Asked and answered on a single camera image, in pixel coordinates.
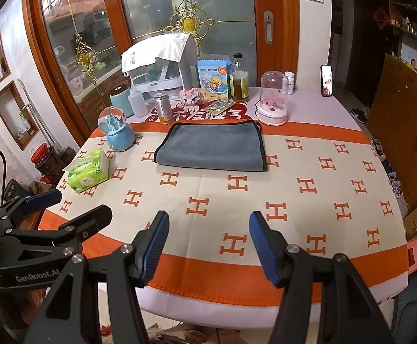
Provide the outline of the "purple and grey towel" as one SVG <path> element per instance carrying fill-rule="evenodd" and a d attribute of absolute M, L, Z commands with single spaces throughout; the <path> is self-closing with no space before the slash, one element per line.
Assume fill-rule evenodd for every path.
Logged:
<path fill-rule="evenodd" d="M 154 153 L 154 162 L 188 169 L 267 170 L 261 125 L 252 120 L 233 124 L 172 125 Z"/>

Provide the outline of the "green tissue pack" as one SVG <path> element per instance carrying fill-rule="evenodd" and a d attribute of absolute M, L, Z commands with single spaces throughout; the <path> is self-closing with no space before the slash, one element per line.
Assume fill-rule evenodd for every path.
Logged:
<path fill-rule="evenodd" d="M 110 159 L 103 149 L 92 151 L 84 158 L 76 158 L 63 171 L 68 185 L 78 194 L 109 180 Z"/>

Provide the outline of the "red bucket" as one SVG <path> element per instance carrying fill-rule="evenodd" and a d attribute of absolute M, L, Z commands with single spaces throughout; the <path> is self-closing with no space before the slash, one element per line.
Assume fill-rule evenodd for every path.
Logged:
<path fill-rule="evenodd" d="M 30 161 L 34 165 L 40 165 L 45 162 L 50 154 L 50 147 L 47 143 L 42 143 L 31 155 Z"/>

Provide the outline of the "blue snow globe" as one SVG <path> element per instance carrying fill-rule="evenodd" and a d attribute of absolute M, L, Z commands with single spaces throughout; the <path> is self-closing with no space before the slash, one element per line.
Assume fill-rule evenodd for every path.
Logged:
<path fill-rule="evenodd" d="M 113 151 L 127 151 L 134 143 L 135 132 L 126 121 L 124 112 L 116 106 L 108 106 L 100 112 L 98 127 Z"/>

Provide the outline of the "orange H pattern blanket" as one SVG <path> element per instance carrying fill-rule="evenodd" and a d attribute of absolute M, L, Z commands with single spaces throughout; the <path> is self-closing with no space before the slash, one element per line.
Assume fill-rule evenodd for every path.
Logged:
<path fill-rule="evenodd" d="M 249 232 L 258 210 L 270 228 L 310 255 L 348 256 L 376 300 L 408 283 L 403 220 L 389 179 L 360 130 L 289 123 L 264 127 L 264 172 L 157 165 L 168 127 L 139 123 L 131 150 L 107 151 L 110 178 L 84 193 L 66 179 L 59 204 L 44 212 L 43 230 L 105 204 L 111 223 L 83 245 L 106 255 L 146 228 L 157 211 L 170 229 L 152 288 L 244 307 L 273 307 L 281 295 L 267 281 Z"/>

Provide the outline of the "teal cylinder container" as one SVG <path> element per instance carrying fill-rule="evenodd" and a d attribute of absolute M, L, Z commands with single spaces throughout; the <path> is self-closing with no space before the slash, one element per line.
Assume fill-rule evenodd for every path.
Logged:
<path fill-rule="evenodd" d="M 118 85 L 110 91 L 110 102 L 121 109 L 126 117 L 134 114 L 131 103 L 128 100 L 130 89 L 126 84 Z"/>

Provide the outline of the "silver orange can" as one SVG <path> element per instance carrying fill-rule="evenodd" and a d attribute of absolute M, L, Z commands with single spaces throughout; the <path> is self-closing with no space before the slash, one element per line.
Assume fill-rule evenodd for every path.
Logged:
<path fill-rule="evenodd" d="M 169 101 L 169 96 L 165 92 L 157 92 L 153 95 L 153 99 L 161 124 L 170 124 L 173 122 L 173 111 Z"/>

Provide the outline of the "pink toy figure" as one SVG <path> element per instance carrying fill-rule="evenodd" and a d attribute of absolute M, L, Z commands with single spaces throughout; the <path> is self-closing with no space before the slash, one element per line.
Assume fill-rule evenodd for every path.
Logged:
<path fill-rule="evenodd" d="M 182 108 L 185 112 L 196 112 L 200 110 L 202 100 L 203 96 L 196 88 L 180 90 L 177 107 Z"/>

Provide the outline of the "pill blister pack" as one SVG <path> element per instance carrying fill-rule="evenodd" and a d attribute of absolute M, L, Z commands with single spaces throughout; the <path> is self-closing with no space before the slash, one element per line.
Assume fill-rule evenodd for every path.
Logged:
<path fill-rule="evenodd" d="M 228 110 L 235 104 L 231 99 L 220 99 L 211 103 L 209 106 L 204 108 L 204 112 L 212 116 L 218 116 Z"/>

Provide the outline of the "white appliance with cover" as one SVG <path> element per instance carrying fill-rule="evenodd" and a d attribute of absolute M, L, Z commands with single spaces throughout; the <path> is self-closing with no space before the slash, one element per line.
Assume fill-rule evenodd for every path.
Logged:
<path fill-rule="evenodd" d="M 160 34 L 132 45 L 121 55 L 124 76 L 140 92 L 197 88 L 197 49 L 191 34 Z"/>

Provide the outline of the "blue duck carton box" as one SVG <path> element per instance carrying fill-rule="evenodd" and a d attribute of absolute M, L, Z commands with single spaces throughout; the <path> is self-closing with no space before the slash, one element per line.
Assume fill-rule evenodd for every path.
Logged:
<path fill-rule="evenodd" d="M 197 61 L 201 91 L 206 99 L 229 98 L 229 69 L 232 62 L 227 54 L 204 54 Z"/>

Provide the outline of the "brown liquid glass bottle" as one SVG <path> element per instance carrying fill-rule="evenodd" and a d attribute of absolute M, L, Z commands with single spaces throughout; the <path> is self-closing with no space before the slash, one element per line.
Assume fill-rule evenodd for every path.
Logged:
<path fill-rule="evenodd" d="M 233 100 L 237 103 L 247 102 L 250 96 L 249 72 L 243 63 L 241 53 L 233 54 L 233 61 L 229 70 L 229 82 Z"/>

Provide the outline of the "wooden cabinet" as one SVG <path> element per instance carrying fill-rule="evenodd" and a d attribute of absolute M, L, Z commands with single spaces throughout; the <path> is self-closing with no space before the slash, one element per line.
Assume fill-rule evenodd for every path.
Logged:
<path fill-rule="evenodd" d="M 406 202 L 417 206 L 417 73 L 385 55 L 367 127 L 402 183 Z"/>

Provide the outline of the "white pill bottle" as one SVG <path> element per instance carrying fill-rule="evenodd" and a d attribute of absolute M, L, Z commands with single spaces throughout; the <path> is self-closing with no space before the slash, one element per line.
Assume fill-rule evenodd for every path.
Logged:
<path fill-rule="evenodd" d="M 288 95 L 292 95 L 295 91 L 295 73 L 286 71 L 285 76 L 288 79 Z"/>

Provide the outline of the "black smartphone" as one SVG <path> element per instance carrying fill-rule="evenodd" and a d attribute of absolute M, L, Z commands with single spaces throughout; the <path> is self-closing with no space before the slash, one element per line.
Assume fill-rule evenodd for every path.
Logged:
<path fill-rule="evenodd" d="M 333 95 L 333 76 L 332 68 L 328 64 L 320 66 L 321 74 L 321 96 L 331 97 Z"/>

